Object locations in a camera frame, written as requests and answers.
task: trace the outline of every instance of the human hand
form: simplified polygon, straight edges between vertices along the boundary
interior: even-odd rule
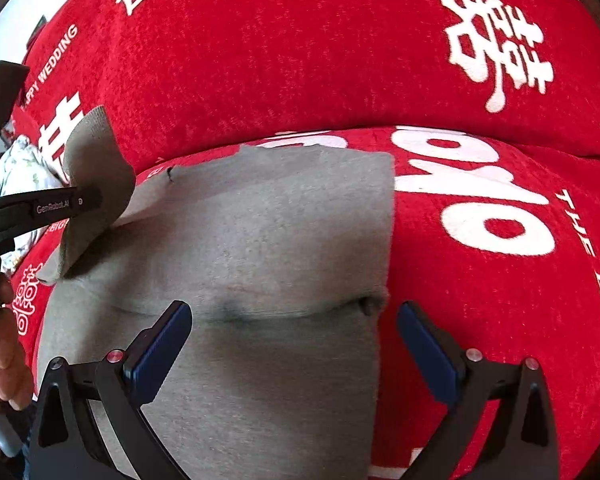
[[[9,279],[0,275],[0,302],[11,303],[13,289]],[[0,310],[0,399],[14,410],[24,410],[33,396],[33,375],[24,362],[24,348],[18,341],[18,327],[13,312]]]

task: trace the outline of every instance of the red fabric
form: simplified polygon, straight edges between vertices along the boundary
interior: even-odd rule
[[[600,32],[577,0],[501,0],[538,27],[507,35],[501,15],[498,48],[509,40],[518,53],[535,52],[552,77],[544,72],[542,94],[527,65],[518,89],[505,72],[504,107],[489,111],[502,65],[490,57],[481,73],[479,62],[450,62],[445,29],[462,21],[448,8],[453,1],[143,0],[129,15],[124,1],[70,0],[29,52],[24,111],[43,153],[59,164],[80,114],[104,104],[126,158],[147,170],[139,181],[157,162],[155,171],[203,162],[275,132],[365,126],[306,142],[396,159],[374,464],[407,467],[443,415],[395,331],[396,306],[413,299],[462,346],[507,362],[539,359],[561,477],[569,479],[600,442]],[[474,24],[488,33],[480,18]],[[477,56],[467,35],[459,44]],[[487,49],[503,59],[493,44]],[[477,140],[442,132],[426,141],[387,124],[451,128]],[[186,157],[166,162],[178,156]],[[401,178],[429,173],[419,183]],[[46,234],[14,284],[24,279],[33,291],[31,269],[58,240],[59,231]],[[35,290],[23,314],[29,360],[49,294]],[[486,423],[458,472],[475,461]]]
[[[40,129],[35,120],[22,108],[16,106],[11,113],[13,121],[13,135],[18,137],[24,135],[29,137],[29,140],[34,144],[38,143],[40,138]]]

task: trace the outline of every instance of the gray cloth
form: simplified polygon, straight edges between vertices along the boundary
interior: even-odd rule
[[[362,480],[370,463],[393,161],[243,148],[136,189],[55,287],[38,357],[99,360],[172,300],[192,334],[143,412],[192,478]],[[132,473],[104,412],[112,456]]]
[[[86,114],[71,132],[63,165],[72,186],[97,186],[102,204],[69,220],[60,245],[38,272],[38,279],[46,285],[64,276],[89,244],[116,221],[136,184],[134,170],[122,157],[102,106]]]

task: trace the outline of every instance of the red pillow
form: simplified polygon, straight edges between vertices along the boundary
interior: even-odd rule
[[[600,442],[600,161],[403,126],[253,144],[323,144],[395,157],[392,299],[380,322],[373,475],[392,478],[394,469],[406,468],[445,412],[395,329],[397,305],[411,299],[465,348],[504,362],[529,355],[540,361],[555,411],[562,478],[572,478]],[[141,173],[138,182],[237,149],[170,160]],[[50,293],[33,272],[58,242],[59,230],[51,228],[14,276],[13,306],[18,326],[25,327],[29,363]],[[458,474],[475,462],[487,423]]]
[[[578,0],[69,0],[27,63],[54,153],[104,104],[138,171],[382,124],[600,157],[600,31]]]

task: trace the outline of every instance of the metal screw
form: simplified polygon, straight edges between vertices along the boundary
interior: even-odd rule
[[[122,358],[125,356],[125,353],[120,349],[112,350],[107,354],[107,361],[110,363],[119,363],[122,361]]]
[[[527,357],[525,359],[525,365],[527,368],[529,368],[529,370],[538,370],[538,368],[540,367],[540,363],[538,362],[538,360],[534,359],[533,357]]]
[[[51,363],[49,364],[49,366],[52,370],[58,370],[58,368],[60,368],[62,364],[64,364],[64,359],[62,359],[61,357],[54,357],[53,359],[51,359]]]
[[[466,351],[466,358],[469,359],[469,361],[478,363],[482,361],[482,352],[480,352],[477,348],[469,348]]]

